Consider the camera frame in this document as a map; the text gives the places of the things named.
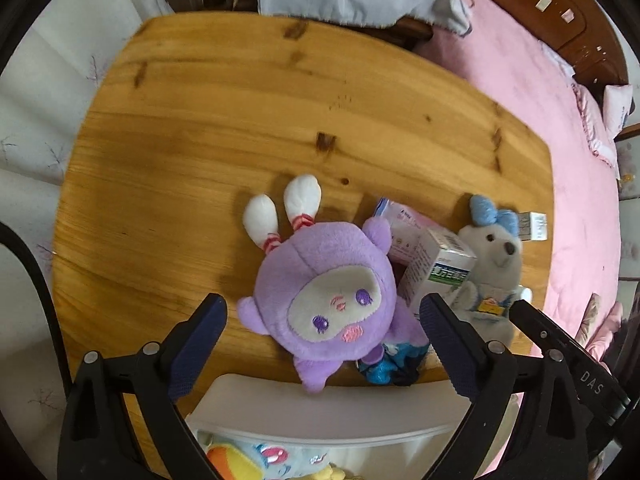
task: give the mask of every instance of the pink bedsheet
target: pink bedsheet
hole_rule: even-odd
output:
[[[544,312],[575,335],[593,292],[602,297],[597,325],[616,298],[620,220],[615,175],[591,153],[570,82],[538,40],[491,0],[471,1],[473,31],[468,36],[436,28],[433,39],[415,52],[468,80],[548,145],[555,223]]]

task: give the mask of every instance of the metal screw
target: metal screw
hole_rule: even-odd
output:
[[[562,355],[562,352],[559,351],[559,350],[556,350],[555,348],[552,348],[551,350],[549,350],[548,355],[556,363],[561,363],[562,359],[564,359],[564,356]]]
[[[91,363],[95,363],[98,360],[98,352],[95,350],[91,350],[84,354],[84,362],[90,365]]]
[[[152,341],[151,343],[147,343],[142,347],[142,353],[144,355],[154,355],[158,353],[159,349],[160,349],[160,345],[155,341]]]
[[[504,352],[504,345],[500,341],[489,341],[489,352],[492,354],[502,354]]]

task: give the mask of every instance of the curtain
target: curtain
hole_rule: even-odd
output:
[[[78,129],[113,59],[164,0],[52,0],[0,75],[0,221],[50,280],[60,185]],[[55,476],[65,397],[40,303],[0,251],[0,409],[31,459]]]

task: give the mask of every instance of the cardboard box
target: cardboard box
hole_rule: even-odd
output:
[[[380,199],[373,216],[380,216],[388,220],[391,225],[392,238],[389,259],[405,266],[408,266],[414,259],[415,247],[422,230],[426,227],[439,227],[430,218],[388,198]]]
[[[422,229],[414,258],[407,267],[398,294],[418,317],[422,298],[432,292],[451,302],[476,264],[476,255],[457,235],[435,226]]]
[[[546,240],[546,215],[544,213],[519,213],[520,240]]]

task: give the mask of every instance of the wooden headboard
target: wooden headboard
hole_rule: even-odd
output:
[[[628,84],[622,47],[595,0],[493,1],[571,63],[599,102],[605,85]]]

